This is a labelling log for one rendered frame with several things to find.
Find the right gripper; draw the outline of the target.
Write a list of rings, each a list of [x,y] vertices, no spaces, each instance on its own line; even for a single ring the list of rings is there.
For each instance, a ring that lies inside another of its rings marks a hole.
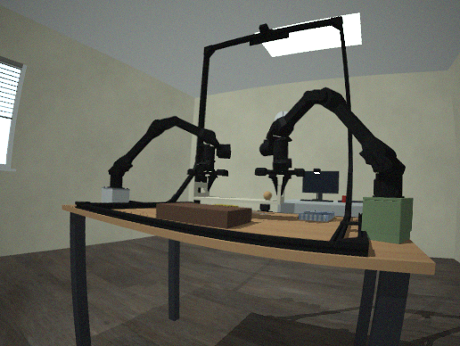
[[[208,191],[209,191],[211,186],[212,186],[212,184],[213,184],[213,182],[215,181],[216,177],[218,177],[218,176],[228,177],[228,171],[225,170],[225,169],[217,169],[217,171],[214,171],[215,158],[213,158],[213,157],[202,157],[202,160],[204,160],[204,161],[208,161],[208,159],[210,159],[212,161],[212,163],[213,163],[212,169],[206,170],[208,173],[204,172],[202,170],[197,172],[196,169],[188,169],[187,170],[187,175],[195,175],[195,176],[199,177],[203,183],[207,183],[207,178],[208,178],[209,179],[209,181],[208,181]],[[209,171],[211,171],[211,172],[209,172]],[[214,172],[218,172],[218,173],[214,173]],[[209,175],[209,176],[205,177],[205,175]]]

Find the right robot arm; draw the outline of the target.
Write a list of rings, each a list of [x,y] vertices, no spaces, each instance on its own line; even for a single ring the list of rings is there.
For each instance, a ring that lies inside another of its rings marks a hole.
[[[173,125],[167,126],[167,124]],[[133,159],[144,149],[146,145],[148,145],[151,142],[151,140],[153,140],[153,138],[161,135],[165,130],[168,130],[174,126],[182,128],[183,130],[188,131],[196,136],[200,136],[200,139],[206,143],[202,143],[201,145],[199,145],[200,148],[203,148],[202,157],[215,158],[215,156],[218,156],[221,159],[231,158],[231,145],[220,144],[216,139],[216,134],[214,131],[206,128],[198,128],[195,125],[178,118],[177,116],[165,119],[156,119],[149,126],[146,134],[131,148],[131,150],[126,155],[116,160],[113,166],[108,170],[109,175],[111,175],[111,185],[107,187],[125,189],[124,187],[122,187],[122,178],[125,172],[129,171],[133,167],[133,165],[131,164]],[[215,153],[215,149],[217,149],[217,153]],[[210,159],[208,159],[208,161],[201,160],[201,162],[196,164],[197,171],[206,171],[208,169],[212,169],[212,167],[213,163]],[[114,174],[116,176],[113,176]]]

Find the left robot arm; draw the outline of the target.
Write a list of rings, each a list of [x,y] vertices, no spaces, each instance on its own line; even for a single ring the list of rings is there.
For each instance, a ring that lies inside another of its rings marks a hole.
[[[273,155],[274,143],[274,153],[288,153],[288,142],[292,141],[289,135],[294,130],[294,125],[315,104],[321,104],[332,111],[361,143],[363,151],[359,154],[365,159],[366,164],[372,166],[375,173],[373,197],[405,198],[402,196],[402,174],[406,166],[397,158],[395,151],[376,138],[348,108],[343,96],[328,87],[306,91],[286,115],[272,123],[266,137],[266,139],[269,138],[269,142],[264,140],[259,147],[261,155]],[[274,172],[285,172],[291,167],[292,159],[283,156],[282,160],[278,160],[277,157],[274,157]]]

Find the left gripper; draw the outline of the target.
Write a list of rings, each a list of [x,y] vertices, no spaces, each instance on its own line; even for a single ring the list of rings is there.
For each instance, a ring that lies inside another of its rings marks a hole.
[[[285,158],[286,158],[286,155],[287,155],[287,158],[288,158],[288,153],[273,153],[273,155],[274,155],[274,157],[277,157],[278,160],[282,160],[283,156],[285,156]],[[277,195],[277,185],[278,185],[278,178],[277,178],[276,175],[284,175],[283,183],[282,183],[282,189],[281,189],[281,195],[283,195],[283,190],[284,190],[284,188],[286,186],[285,183],[288,182],[288,180],[292,178],[292,175],[296,175],[296,177],[305,177],[305,169],[294,169],[294,170],[288,170],[287,169],[287,171],[285,171],[285,172],[282,172],[282,171],[273,172],[272,169],[255,168],[255,175],[257,176],[257,174],[264,174],[264,175],[259,175],[259,176],[269,175],[269,178],[271,178],[273,183],[274,183],[276,195]]]

